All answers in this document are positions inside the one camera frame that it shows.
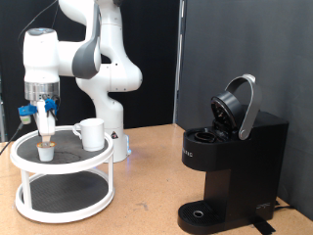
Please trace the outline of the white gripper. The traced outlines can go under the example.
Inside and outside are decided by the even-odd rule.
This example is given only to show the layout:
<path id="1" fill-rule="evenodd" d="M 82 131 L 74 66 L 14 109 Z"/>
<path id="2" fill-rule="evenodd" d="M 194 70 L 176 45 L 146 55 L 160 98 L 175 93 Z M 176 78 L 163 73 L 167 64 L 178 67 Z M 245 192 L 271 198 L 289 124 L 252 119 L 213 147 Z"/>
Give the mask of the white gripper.
<path id="1" fill-rule="evenodd" d="M 42 142 L 50 142 L 51 136 L 55 134 L 56 104 L 52 99 L 41 99 L 37 102 L 36 107 L 36 124 Z"/>

